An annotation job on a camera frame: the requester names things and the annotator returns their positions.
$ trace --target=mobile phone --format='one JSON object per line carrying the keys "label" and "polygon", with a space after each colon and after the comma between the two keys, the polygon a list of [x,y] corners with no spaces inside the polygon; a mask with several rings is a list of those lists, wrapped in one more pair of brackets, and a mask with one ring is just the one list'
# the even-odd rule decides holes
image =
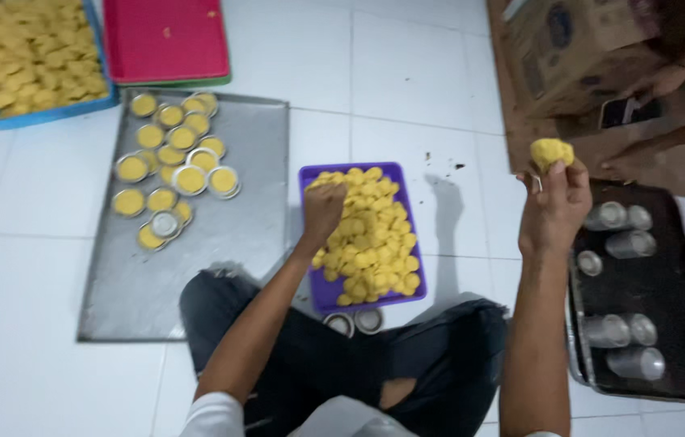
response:
{"label": "mobile phone", "polygon": [[663,106],[657,99],[650,100],[644,106],[640,106],[634,97],[608,100],[601,106],[599,128],[609,129],[624,124],[639,123],[661,115],[663,115]]}

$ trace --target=black jeans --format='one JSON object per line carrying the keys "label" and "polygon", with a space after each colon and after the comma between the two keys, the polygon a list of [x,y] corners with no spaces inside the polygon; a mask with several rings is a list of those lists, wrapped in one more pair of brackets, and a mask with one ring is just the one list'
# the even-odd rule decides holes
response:
{"label": "black jeans", "polygon": [[[202,271],[183,289],[181,317],[198,374],[258,292],[223,270]],[[503,313],[479,299],[424,323],[348,339],[291,309],[245,404],[246,432],[284,437],[339,395],[377,408],[383,382],[415,378],[415,390],[387,414],[421,436],[474,435],[499,384]]]}

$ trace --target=white shirt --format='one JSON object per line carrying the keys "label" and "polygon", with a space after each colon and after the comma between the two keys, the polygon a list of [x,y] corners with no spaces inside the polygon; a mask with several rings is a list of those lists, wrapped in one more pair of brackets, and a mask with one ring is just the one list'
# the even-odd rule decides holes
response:
{"label": "white shirt", "polygon": [[[243,408],[225,392],[210,392],[193,404],[179,437],[243,437]],[[418,437],[391,416],[349,397],[337,396],[316,408],[288,437]],[[558,437],[535,432],[527,437]]]}

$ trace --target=purple tray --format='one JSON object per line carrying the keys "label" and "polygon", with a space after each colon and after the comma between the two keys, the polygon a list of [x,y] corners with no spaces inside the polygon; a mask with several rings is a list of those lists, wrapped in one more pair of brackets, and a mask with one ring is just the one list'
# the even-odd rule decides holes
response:
{"label": "purple tray", "polygon": [[[410,199],[407,195],[407,187],[405,184],[405,176],[402,174],[402,166],[397,163],[355,163],[355,164],[330,164],[330,165],[308,165],[299,170],[299,189],[302,197],[302,207],[304,208],[304,189],[310,185],[316,177],[323,171],[328,172],[343,172],[346,173],[353,167],[359,167],[363,171],[367,171],[372,167],[380,167],[383,169],[383,176],[388,176],[392,181],[399,183],[399,192],[394,195],[394,201],[400,201],[407,210],[407,221],[412,225],[412,231],[417,235],[415,229],[415,221],[412,219],[412,209],[410,208]],[[337,306],[337,296],[342,294],[343,281],[345,276],[340,276],[335,282],[327,282],[324,279],[323,267],[318,270],[309,269],[310,275],[310,291],[313,294],[313,306],[321,314],[330,314],[338,312],[351,312],[376,308],[383,305],[392,305],[395,303],[412,302],[426,297],[426,278],[423,275],[423,259],[421,258],[421,250],[418,243],[412,248],[411,255],[418,258],[420,268],[416,272],[421,278],[421,285],[415,289],[415,294],[412,296],[405,296],[395,292],[388,292],[374,303],[359,303],[358,305]]]}

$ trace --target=cardboard box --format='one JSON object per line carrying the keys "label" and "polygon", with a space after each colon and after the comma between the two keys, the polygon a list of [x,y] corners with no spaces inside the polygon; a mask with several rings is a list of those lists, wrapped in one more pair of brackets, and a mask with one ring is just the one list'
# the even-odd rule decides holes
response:
{"label": "cardboard box", "polygon": [[528,117],[583,114],[662,59],[654,0],[526,0],[507,25],[508,64]]}

